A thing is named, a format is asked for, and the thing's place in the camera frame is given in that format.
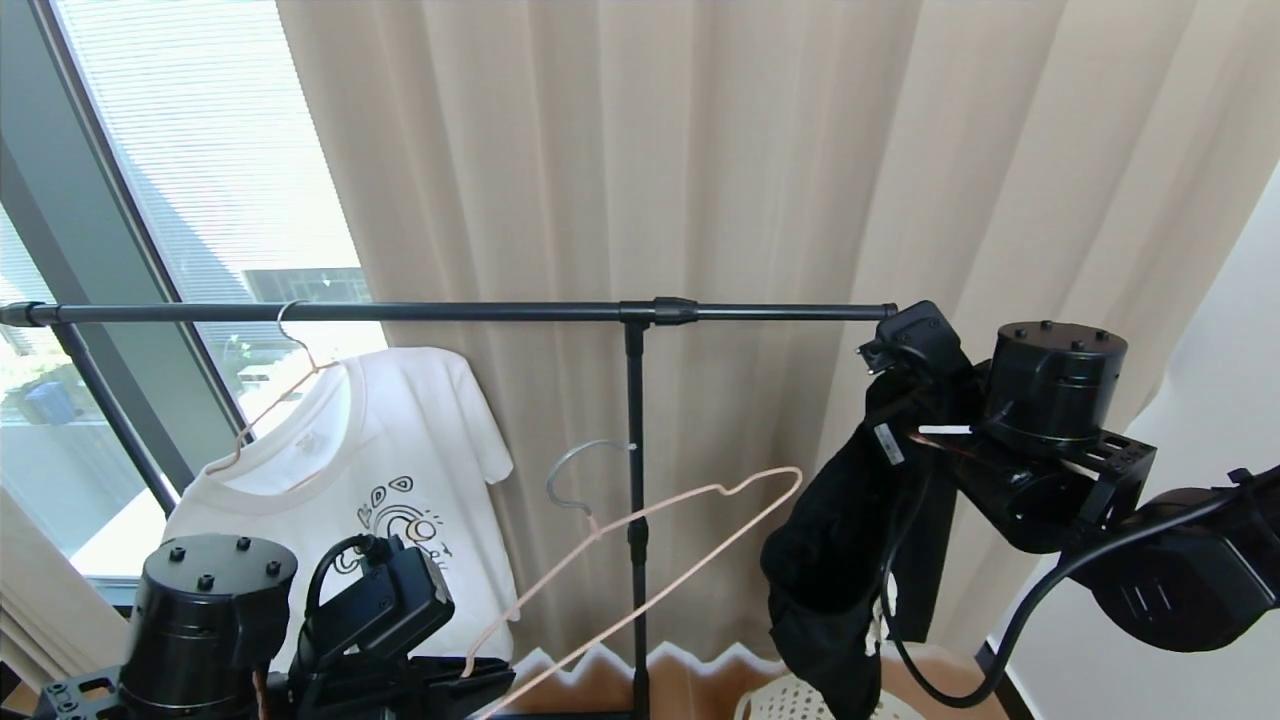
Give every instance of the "black fabric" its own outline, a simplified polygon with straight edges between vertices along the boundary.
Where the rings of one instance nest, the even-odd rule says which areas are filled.
[[[920,489],[932,455],[905,429],[937,421],[919,395],[882,375],[867,392],[868,419],[823,466],[787,521],[764,542],[771,634],[787,667],[822,693],[837,720],[865,720],[879,701],[879,653],[867,656],[872,605],[879,593],[895,518]],[[906,461],[892,465],[874,434],[890,425]],[[923,642],[946,560],[955,486],[929,482],[893,562],[895,626]]]

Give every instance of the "silver hook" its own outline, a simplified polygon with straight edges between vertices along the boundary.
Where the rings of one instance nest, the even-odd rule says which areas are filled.
[[[288,340],[292,340],[293,342],[296,342],[296,343],[298,343],[300,346],[302,346],[302,351],[307,354],[307,361],[308,361],[308,363],[311,363],[311,369],[312,369],[312,370],[319,370],[319,369],[320,369],[320,366],[319,366],[319,365],[316,365],[316,359],[315,359],[315,356],[314,356],[314,355],[311,355],[311,348],[310,348],[310,347],[307,347],[307,343],[302,342],[301,340],[298,340],[298,338],[296,338],[296,337],[291,336],[289,333],[287,333],[287,332],[284,331],[284,313],[285,313],[285,311],[287,311],[287,310],[288,310],[289,307],[293,307],[294,305],[298,305],[298,304],[301,304],[301,302],[306,302],[306,300],[291,300],[291,301],[285,302],[284,305],[282,305],[282,306],[280,306],[280,313],[279,313],[279,314],[278,314],[278,315],[275,316],[275,327],[276,327],[276,329],[279,329],[279,331],[280,331],[280,334],[283,334],[283,336],[284,336],[284,337],[287,337]]]
[[[561,455],[561,459],[557,460],[554,465],[552,465],[552,471],[547,474],[547,497],[552,498],[553,503],[568,510],[581,510],[582,512],[586,512],[588,518],[591,516],[590,505],[585,502],[577,502],[576,500],[564,500],[561,496],[556,495],[556,477],[559,475],[561,468],[563,468],[566,462],[572,460],[575,455],[582,452],[589,447],[595,447],[598,445],[608,445],[611,447],[626,451],[636,450],[636,445],[634,442],[618,442],[616,439],[593,439],[590,442],[584,442],[582,445],[570,450],[564,455]]]

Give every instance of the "clothes hanger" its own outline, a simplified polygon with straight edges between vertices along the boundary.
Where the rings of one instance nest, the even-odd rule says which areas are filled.
[[[608,442],[611,445],[614,445],[612,441],[603,441],[603,442]],[[476,656],[476,652],[479,652],[480,646],[486,639],[489,639],[489,635],[492,635],[494,632],[497,632],[498,628],[500,628],[507,620],[509,620],[512,615],[515,615],[516,612],[518,612],[520,609],[526,602],[529,602],[529,600],[534,594],[536,594],[539,591],[541,591],[547,585],[547,583],[549,583],[552,580],[552,578],[556,577],[557,573],[559,573],[561,570],[563,570],[564,566],[568,565],[575,557],[577,557],[579,555],[581,555],[584,550],[586,550],[589,546],[594,544],[596,541],[599,541],[607,533],[611,533],[611,532],[617,530],[620,528],[625,528],[632,520],[637,520],[640,518],[652,515],[653,512],[657,512],[658,510],[662,510],[664,507],[671,507],[672,505],[677,505],[677,503],[684,502],[684,501],[686,501],[686,500],[689,500],[691,497],[696,497],[699,495],[707,495],[708,492],[718,492],[719,495],[722,495],[724,497],[730,497],[730,496],[737,495],[739,492],[741,492],[742,489],[745,489],[748,486],[750,486],[755,480],[759,480],[762,478],[768,478],[768,477],[772,477],[772,475],[778,475],[778,474],[782,474],[782,473],[794,473],[795,474],[795,480],[792,480],[791,487],[787,488],[787,491],[785,493],[782,493],[777,500],[774,500],[773,502],[771,502],[768,505],[768,507],[765,507],[764,510],[762,510],[760,512],[758,512],[754,518],[751,518],[750,520],[748,520],[742,527],[740,527],[737,530],[735,530],[733,534],[731,534],[723,542],[721,542],[718,546],[716,546],[716,548],[712,550],[709,553],[704,555],[701,557],[701,560],[699,560],[698,562],[695,562],[692,565],[692,568],[690,568],[682,575],[680,575],[678,578],[676,578],[671,584],[668,584],[667,587],[664,587],[660,591],[658,591],[645,603],[643,603],[640,607],[636,607],[635,610],[632,610],[631,612],[628,612],[625,618],[622,618],[621,620],[618,620],[617,623],[614,623],[612,626],[609,626],[608,629],[605,629],[600,634],[595,635],[590,641],[582,643],[581,646],[577,647],[577,650],[575,650],[573,652],[571,652],[567,656],[564,656],[563,659],[561,659],[559,661],[557,661],[556,664],[553,664],[550,667],[547,667],[545,670],[543,670],[541,673],[539,673],[538,675],[535,675],[527,683],[525,683],[524,685],[521,685],[520,689],[517,689],[516,692],[513,692],[513,693],[508,694],[507,697],[502,698],[502,701],[499,701],[497,705],[494,705],[493,707],[490,707],[489,710],[486,710],[483,715],[480,715],[477,720],[488,720],[489,717],[493,717],[498,711],[500,711],[506,706],[508,706],[512,702],[515,702],[517,698],[520,698],[521,696],[524,696],[526,692],[529,692],[530,689],[532,689],[534,687],[536,687],[539,683],[541,683],[547,678],[550,678],[556,671],[561,670],[562,667],[564,667],[570,662],[577,660],[588,650],[590,650],[595,644],[599,644],[602,641],[604,641],[605,638],[608,638],[613,633],[621,630],[623,626],[627,625],[627,623],[631,623],[632,620],[635,620],[636,618],[639,618],[643,612],[646,612],[650,607],[653,607],[659,601],[662,601],[664,597],[667,597],[668,594],[671,594],[672,591],[675,591],[677,587],[680,587],[681,584],[684,584],[685,580],[687,580],[689,578],[691,578],[695,573],[698,573],[699,570],[701,570],[708,562],[710,562],[713,559],[716,559],[716,556],[719,555],[721,552],[723,552],[724,548],[727,548],[730,544],[732,544],[740,537],[742,537],[744,534],[746,534],[746,532],[750,530],[751,528],[754,528],[760,520],[763,520],[765,518],[765,515],[773,512],[783,502],[786,502],[788,498],[791,498],[791,496],[795,495],[797,489],[800,489],[800,484],[804,482],[804,474],[800,471],[799,468],[794,468],[794,466],[773,468],[772,470],[764,470],[764,471],[760,471],[760,473],[755,473],[754,475],[746,478],[745,480],[742,480],[741,483],[733,486],[732,488],[726,488],[724,486],[717,483],[717,484],[703,486],[703,487],[699,487],[699,488],[694,488],[691,491],[682,492],[682,493],[680,493],[680,495],[677,495],[675,497],[668,497],[667,500],[663,500],[660,502],[650,505],[649,507],[645,507],[643,510],[637,510],[636,512],[632,512],[630,515],[620,518],[620,519],[617,519],[617,520],[614,520],[614,521],[612,521],[608,525],[604,525],[602,528],[602,527],[599,527],[595,523],[595,519],[591,516],[590,507],[588,507],[584,503],[573,503],[572,501],[562,501],[559,497],[557,497],[554,495],[553,488],[552,488],[552,486],[554,483],[556,473],[559,471],[559,468],[564,464],[563,461],[567,461],[567,459],[571,457],[572,455],[575,455],[577,451],[585,450],[586,447],[591,447],[593,445],[602,445],[602,441],[594,441],[591,443],[586,443],[586,445],[579,446],[577,448],[570,451],[570,454],[567,454],[566,457],[561,459],[562,460],[561,462],[557,462],[557,465],[553,468],[552,477],[548,478],[548,492],[552,495],[553,500],[557,501],[557,505],[566,506],[566,507],[575,507],[575,509],[579,509],[579,510],[582,510],[584,512],[586,512],[588,514],[586,519],[588,519],[588,523],[591,527],[591,533],[586,537],[586,539],[584,539],[582,542],[580,542],[577,544],[577,547],[575,547],[568,555],[566,555],[563,560],[561,560],[559,562],[557,562],[556,566],[550,569],[550,571],[548,571],[545,575],[543,575],[543,578],[540,580],[538,580],[536,583],[534,583],[534,585],[531,588],[529,588],[527,591],[525,591],[525,594],[520,596],[520,600],[517,600],[515,605],[512,605],[511,607],[508,607],[507,611],[503,612],[500,618],[498,618],[497,620],[494,620],[494,623],[492,625],[489,625],[488,628],[485,628],[485,630],[483,633],[480,633],[480,637],[471,646],[471,650],[467,651],[466,664],[463,665],[463,670],[462,670],[462,676],[463,678],[471,675],[471,671],[475,669],[475,656]]]
[[[306,302],[306,301],[305,300],[291,300],[291,301],[285,302],[284,306],[280,307],[280,313],[275,316],[275,327],[280,331],[280,334],[283,334],[285,338],[292,340],[293,342],[296,342],[300,346],[302,346],[302,352],[306,354],[307,363],[311,365],[311,369],[307,370],[307,374],[302,375],[302,378],[298,379],[298,382],[296,382],[292,386],[289,386],[289,389],[282,392],[280,397],[276,397],[275,402],[268,405],[266,410],[262,410],[262,413],[259,414],[257,418],[253,418],[253,420],[251,423],[248,423],[247,425],[244,425],[243,430],[236,433],[236,439],[234,439],[236,446],[234,446],[234,450],[232,451],[232,456],[227,460],[227,462],[224,462],[221,465],[211,466],[207,470],[205,470],[206,475],[212,475],[214,473],[225,470],[225,469],[230,468],[232,465],[239,462],[241,452],[244,450],[244,439],[248,437],[250,430],[253,429],[253,425],[259,424],[262,420],[262,418],[266,418],[266,415],[271,410],[275,410],[282,402],[284,402],[284,400],[287,397],[289,397],[300,387],[302,387],[302,383],[307,382],[308,379],[311,379],[312,377],[315,377],[316,374],[319,374],[321,370],[326,370],[326,369],[333,368],[333,366],[335,366],[338,364],[338,361],[334,360],[332,363],[325,363],[324,365],[316,365],[316,359],[315,359],[314,355],[311,355],[311,348],[307,347],[307,343],[302,342],[301,340],[291,336],[289,333],[287,333],[284,331],[284,313],[289,307],[293,307],[294,305],[298,305],[301,302]]]

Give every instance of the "window glass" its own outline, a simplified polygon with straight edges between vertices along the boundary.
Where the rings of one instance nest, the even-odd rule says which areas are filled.
[[[60,0],[56,8],[182,300],[370,300],[275,3]],[[250,419],[298,378],[298,347],[271,323],[197,329]],[[385,347],[376,323],[289,331],[320,360]],[[283,416],[273,413],[262,429]]]
[[[55,300],[0,209],[0,304]],[[0,325],[0,479],[81,573],[137,577],[164,512],[49,328]]]

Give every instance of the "curtain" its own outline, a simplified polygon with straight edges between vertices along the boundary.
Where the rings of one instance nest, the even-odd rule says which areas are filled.
[[[974,360],[1002,323],[1130,343],[1108,427],[1169,354],[1280,156],[1280,3],[280,3],[378,300],[883,302],[931,299]],[[390,324],[475,366],[516,459],[493,489],[517,583],[586,532],[548,468],[625,438],[621,329]],[[646,333],[648,500],[850,436],[865,324]],[[612,519],[626,457],[566,493]],[[650,589],[780,492],[652,520]],[[776,525],[782,516],[772,519]],[[704,659],[776,656],[744,538],[650,615]],[[553,655],[631,605],[621,537],[529,606]],[[1036,560],[957,510],[931,641],[973,652]],[[630,633],[611,641],[630,653]]]
[[[128,624],[0,486],[0,659],[32,688],[124,660]]]

